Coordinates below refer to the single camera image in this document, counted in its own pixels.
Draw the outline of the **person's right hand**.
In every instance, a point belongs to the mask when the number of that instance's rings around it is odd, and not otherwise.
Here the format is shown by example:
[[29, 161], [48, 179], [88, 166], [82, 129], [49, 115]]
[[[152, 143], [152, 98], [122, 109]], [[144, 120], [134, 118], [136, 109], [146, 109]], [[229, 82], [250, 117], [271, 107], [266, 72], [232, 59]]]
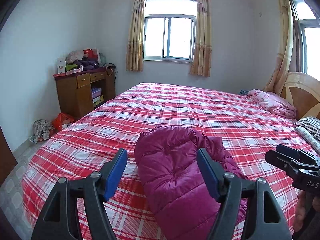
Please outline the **person's right hand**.
[[295, 209], [295, 219], [293, 222], [294, 232], [298, 232], [303, 226], [303, 220], [306, 214], [305, 201], [306, 201], [306, 192], [300, 191], [298, 194], [298, 202]]

